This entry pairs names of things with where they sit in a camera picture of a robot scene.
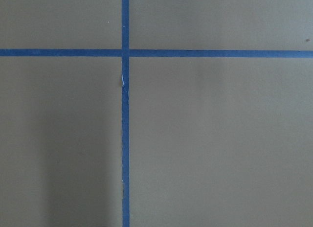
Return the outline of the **crossing blue tape strip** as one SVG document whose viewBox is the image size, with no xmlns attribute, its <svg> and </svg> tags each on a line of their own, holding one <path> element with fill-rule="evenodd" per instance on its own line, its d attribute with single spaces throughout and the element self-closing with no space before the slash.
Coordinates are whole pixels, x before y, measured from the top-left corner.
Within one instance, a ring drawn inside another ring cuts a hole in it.
<svg viewBox="0 0 313 227">
<path fill-rule="evenodd" d="M 12 57 L 121 57 L 121 49 L 1 49 L 1 56 Z M 212 57 L 212 58 L 312 58 L 311 50 L 183 50 L 130 49 L 130 57 Z"/>
</svg>

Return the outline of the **long blue tape strip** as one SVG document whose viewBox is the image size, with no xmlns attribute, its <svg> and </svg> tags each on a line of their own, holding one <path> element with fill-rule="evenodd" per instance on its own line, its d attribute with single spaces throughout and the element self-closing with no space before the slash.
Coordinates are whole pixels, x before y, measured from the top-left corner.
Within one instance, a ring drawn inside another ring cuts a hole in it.
<svg viewBox="0 0 313 227">
<path fill-rule="evenodd" d="M 129 0 L 122 0 L 122 226 L 130 226 L 130 172 L 129 172 Z"/>
</svg>

